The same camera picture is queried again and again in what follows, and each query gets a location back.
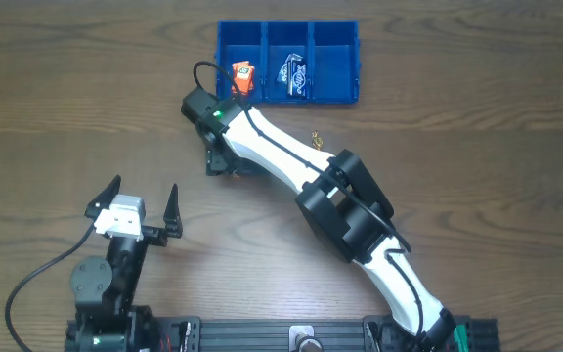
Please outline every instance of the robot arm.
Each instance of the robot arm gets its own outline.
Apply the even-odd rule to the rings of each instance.
[[[399,242],[392,234],[384,233],[385,229],[348,197],[334,204],[331,198],[339,191],[317,171],[260,136],[234,99],[219,102],[196,88],[184,99],[182,113],[196,126],[208,153],[223,158],[222,171],[240,173],[246,164],[254,163],[284,181],[297,194],[296,202],[315,234],[334,254],[368,273],[390,305],[395,321],[416,336],[419,349],[430,350],[449,337],[455,328],[451,313],[425,289],[405,256],[396,252]],[[392,225],[392,205],[357,156],[346,150],[337,156],[314,150],[280,131],[256,108],[249,108],[249,116],[261,132],[339,184],[351,187],[357,198]],[[419,306],[412,286],[421,303],[420,335]]]

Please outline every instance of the wood grain surface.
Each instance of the wood grain surface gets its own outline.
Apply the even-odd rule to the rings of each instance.
[[[115,175],[161,225],[180,187],[184,237],[151,248],[136,302],[159,316],[361,318],[389,308],[312,236],[270,177],[204,176],[180,114],[220,19],[357,19],[352,107],[262,110],[305,143],[358,154],[396,209],[409,261],[454,314],[499,321],[502,349],[563,349],[563,1],[0,0],[0,351],[10,290],[88,225]],[[213,87],[213,72],[202,82]],[[63,348],[71,267],[19,294],[37,351]]]

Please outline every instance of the wire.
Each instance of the wire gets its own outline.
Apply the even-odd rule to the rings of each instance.
[[[354,202],[357,206],[359,206],[361,210],[365,211],[371,218],[373,218],[375,221],[377,221],[381,225],[381,227],[383,227],[386,230],[388,235],[394,236],[401,243],[401,245],[406,249],[407,252],[411,252],[411,246],[408,243],[408,241],[406,241],[406,239],[404,239],[401,236],[401,234],[399,234],[394,229],[393,226],[391,226],[388,223],[386,223],[385,221],[383,221],[383,219],[381,219],[379,217],[379,215],[375,214],[374,211],[370,210],[366,205],[364,205],[364,203],[361,200],[359,200],[352,192],[349,192],[349,190],[347,190],[346,187],[344,187],[342,184],[340,184],[338,181],[336,181],[329,174],[327,174],[326,172],[322,171],[320,168],[315,166],[312,162],[310,162],[310,161],[304,159],[303,157],[295,154],[293,151],[289,150],[284,145],[278,143],[276,140],[274,140],[273,138],[267,136],[264,132],[262,132],[262,130],[259,129],[255,125],[255,123],[253,123],[253,120],[251,119],[251,116],[249,115],[249,108],[246,105],[246,103],[242,100],[242,94],[238,93],[238,92],[240,92],[240,89],[238,88],[236,81],[222,67],[220,67],[216,64],[213,64],[211,62],[206,62],[206,61],[196,63],[195,66],[193,67],[193,78],[195,79],[195,83],[196,83],[196,86],[198,88],[201,88],[205,91],[205,89],[201,86],[201,83],[199,82],[199,80],[196,76],[196,69],[201,65],[211,66],[211,67],[216,68],[219,72],[221,72],[232,83],[232,85],[234,86],[234,89],[236,89],[236,91],[237,91],[238,105],[244,111],[244,114],[246,115],[246,119],[247,119],[247,121],[249,121],[251,128],[253,128],[253,130],[255,130],[255,132],[258,134],[259,137],[264,138],[265,140],[267,140],[269,143],[271,143],[275,147],[281,149],[282,151],[286,152],[290,156],[297,159],[299,162],[303,163],[306,167],[311,168],[312,170],[316,171],[321,177],[323,177],[331,185],[335,186],[338,190],[340,190],[340,192],[342,192],[342,194],[344,194],[352,202]]]
[[[342,184],[340,184],[338,181],[336,181],[329,174],[322,171],[320,168],[316,167],[310,161],[308,161],[308,160],[302,158],[301,156],[295,154],[293,151],[289,150],[288,148],[286,148],[285,146],[278,143],[277,141],[275,141],[271,137],[267,136],[264,132],[262,132],[262,130],[259,129],[255,125],[255,123],[253,123],[253,120],[251,119],[251,116],[249,115],[249,107],[243,101],[243,96],[240,93],[240,89],[239,89],[238,85],[236,84],[236,81],[222,67],[220,67],[216,64],[213,64],[211,62],[207,62],[207,61],[201,61],[201,62],[196,63],[195,66],[193,67],[193,78],[195,79],[195,83],[196,83],[196,86],[198,88],[201,88],[203,91],[205,91],[205,89],[201,86],[201,83],[199,82],[199,80],[196,76],[196,70],[198,69],[199,66],[202,66],[202,65],[211,66],[211,67],[216,68],[219,72],[221,72],[230,81],[230,83],[232,83],[232,86],[234,86],[234,89],[237,92],[236,96],[237,96],[237,99],[238,99],[238,105],[244,111],[244,115],[246,116],[247,121],[249,121],[251,128],[253,128],[253,130],[255,130],[255,132],[258,134],[259,137],[264,138],[265,140],[270,142],[272,145],[276,146],[277,148],[281,149],[282,151],[286,152],[290,156],[294,157],[295,159],[297,159],[298,161],[303,163],[306,167],[311,168],[314,171],[316,171],[321,177],[323,177],[331,185],[333,185],[338,190],[340,190],[340,192],[342,192],[342,194],[344,194],[352,202],[354,202],[357,206],[359,206],[361,210],[365,211],[371,218],[376,220],[381,225],[381,227],[383,227],[384,230],[386,230],[386,233],[388,235],[394,236],[401,243],[401,245],[404,247],[405,250],[403,250],[403,249],[386,249],[384,254],[385,254],[385,257],[386,257],[386,260],[388,261],[388,263],[390,263],[393,267],[395,267],[395,269],[399,272],[399,274],[401,274],[401,277],[406,281],[406,283],[410,287],[411,293],[414,296],[414,300],[416,301],[416,306],[418,307],[418,332],[416,333],[416,338],[420,339],[420,335],[422,334],[422,328],[423,328],[422,303],[420,302],[420,297],[418,296],[418,292],[416,291],[416,288],[414,287],[414,285],[411,283],[411,280],[408,277],[408,275],[406,275],[406,273],[403,271],[403,269],[401,269],[401,267],[394,261],[392,256],[390,256],[391,253],[392,254],[405,254],[406,252],[411,252],[411,246],[408,243],[408,241],[406,241],[406,239],[404,239],[401,236],[401,234],[399,234],[397,232],[397,230],[395,230],[395,228],[392,225],[388,224],[383,219],[381,219],[379,217],[379,215],[375,214],[372,210],[370,210],[370,208],[368,208],[366,205],[364,205],[364,203],[361,200],[359,200],[352,192],[349,192],[349,190],[347,190],[346,187],[344,187]]]
[[[19,291],[21,290],[21,288],[23,288],[25,286],[25,284],[29,283],[30,280],[32,280],[36,276],[38,276],[38,274],[44,272],[45,270],[51,268],[54,264],[57,264],[61,260],[67,258],[75,250],[77,250],[77,248],[82,246],[86,242],[86,240],[88,240],[88,237],[90,236],[90,234],[93,232],[93,228],[94,228],[94,226],[93,226],[93,224],[91,224],[88,227],[88,230],[86,230],[86,233],[84,234],[84,236],[82,236],[82,238],[79,240],[78,243],[76,243],[73,247],[71,247],[66,252],[60,254],[59,256],[52,259],[48,263],[44,264],[40,268],[34,270],[31,274],[27,275],[25,277],[25,279],[21,280],[21,282],[17,284],[17,286],[12,290],[12,292],[10,292],[10,296],[8,297],[8,301],[6,302],[6,311],[5,311],[6,326],[8,327],[8,331],[10,332],[10,336],[15,340],[15,342],[17,343],[17,345],[21,348],[21,350],[23,352],[31,352],[31,350],[29,349],[29,347],[27,347],[27,345],[21,340],[21,338],[17,334],[17,331],[15,330],[15,327],[12,324],[12,318],[10,317],[10,310],[12,308],[12,302],[15,300],[17,293],[19,293]]]

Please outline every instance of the blue tray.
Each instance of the blue tray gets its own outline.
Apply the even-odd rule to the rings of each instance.
[[[306,99],[289,97],[277,82],[288,54],[307,63]],[[357,21],[219,21],[216,63],[232,72],[232,64],[249,60],[255,67],[251,103],[352,104],[360,90],[360,40]],[[216,94],[229,97],[231,84],[220,73]]]

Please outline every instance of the blue container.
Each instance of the blue container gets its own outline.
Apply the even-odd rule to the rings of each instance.
[[[307,63],[306,99],[289,97],[277,81],[288,54]],[[232,64],[255,67],[251,103],[352,104],[360,91],[360,40],[357,21],[219,21],[216,63],[232,72]],[[230,96],[231,84],[217,73],[216,94]]]

